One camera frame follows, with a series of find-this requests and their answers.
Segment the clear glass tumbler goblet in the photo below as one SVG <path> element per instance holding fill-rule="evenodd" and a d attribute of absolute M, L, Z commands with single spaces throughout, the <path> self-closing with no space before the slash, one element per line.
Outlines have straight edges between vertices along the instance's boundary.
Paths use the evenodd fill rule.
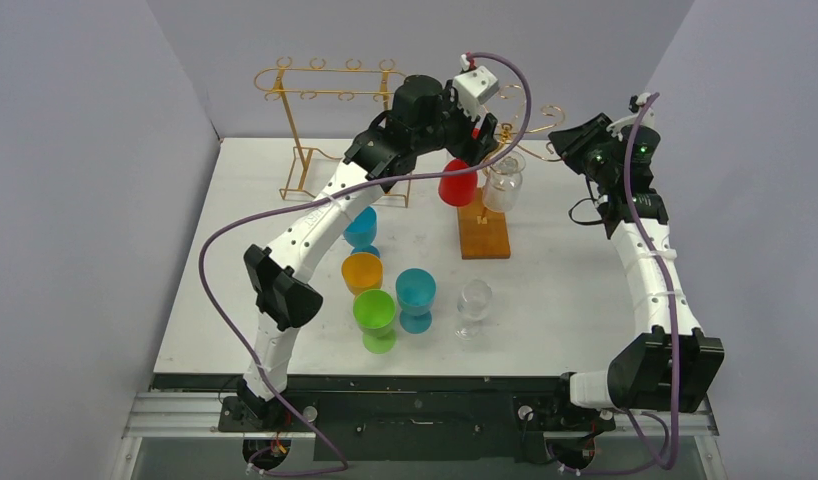
<path fill-rule="evenodd" d="M 517 203 L 523 184 L 526 160 L 517 152 L 511 152 L 488 168 L 482 189 L 482 202 L 487 210 L 506 213 Z"/>

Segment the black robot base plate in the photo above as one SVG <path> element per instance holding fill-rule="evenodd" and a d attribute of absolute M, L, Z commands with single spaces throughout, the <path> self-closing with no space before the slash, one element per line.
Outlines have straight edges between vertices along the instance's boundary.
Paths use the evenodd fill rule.
<path fill-rule="evenodd" d="M 274 441 L 285 448 L 313 436 L 314 457 L 338 448 L 351 461 L 456 461 L 504 457 L 543 464 L 578 455 L 616 422 L 567 400 L 560 377 L 387 377 L 293 375 L 257 418 L 237 392 L 222 402 L 218 429 L 242 433 L 253 452 Z M 308 415 L 293 417 L 289 406 Z"/>

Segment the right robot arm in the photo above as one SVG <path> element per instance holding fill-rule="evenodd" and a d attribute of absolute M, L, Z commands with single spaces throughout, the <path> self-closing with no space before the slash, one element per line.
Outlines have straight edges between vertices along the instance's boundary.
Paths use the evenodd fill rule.
<path fill-rule="evenodd" d="M 577 425 L 589 409 L 691 413 L 725 357 L 721 340 L 706 336 L 691 311 L 667 209 L 651 185 L 661 136 L 651 120 L 634 130 L 634 119 L 599 114 L 548 135 L 564 164 L 597 186 L 596 210 L 624 269 L 637 333 L 606 370 L 573 373 L 568 389 L 550 398 L 550 416 L 563 427 Z"/>

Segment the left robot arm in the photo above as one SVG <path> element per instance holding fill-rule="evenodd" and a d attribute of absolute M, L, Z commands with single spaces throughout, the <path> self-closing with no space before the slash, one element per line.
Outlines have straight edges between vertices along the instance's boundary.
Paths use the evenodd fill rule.
<path fill-rule="evenodd" d="M 367 207 L 408 176 L 419 156 L 439 150 L 474 166 L 498 143 L 496 118 L 481 113 L 499 89 L 479 67 L 447 81 L 426 75 L 404 79 L 391 107 L 355 136 L 314 206 L 267 246 L 250 246 L 245 267 L 259 313 L 257 358 L 237 388 L 244 416 L 257 429 L 283 416 L 287 369 L 297 334 L 323 305 L 309 282 L 330 247 Z"/>

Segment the red plastic goblet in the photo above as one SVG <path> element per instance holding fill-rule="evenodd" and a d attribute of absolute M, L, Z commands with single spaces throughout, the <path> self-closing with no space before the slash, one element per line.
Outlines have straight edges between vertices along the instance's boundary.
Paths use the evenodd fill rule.
<path fill-rule="evenodd" d="M 445 165 L 443 172 L 461 172 L 470 166 L 461 158 L 453 157 Z M 478 187 L 478 174 L 470 171 L 457 176 L 442 177 L 438 185 L 439 198 L 452 207 L 465 207 L 474 200 Z"/>

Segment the teal plastic goblet front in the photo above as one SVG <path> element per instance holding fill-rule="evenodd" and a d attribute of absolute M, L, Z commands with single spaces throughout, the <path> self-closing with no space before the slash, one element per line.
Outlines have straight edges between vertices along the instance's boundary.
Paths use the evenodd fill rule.
<path fill-rule="evenodd" d="M 409 334 L 426 332 L 432 324 L 431 310 L 437 293 L 434 277 L 420 268 L 404 270 L 396 279 L 395 291 L 401 327 Z"/>

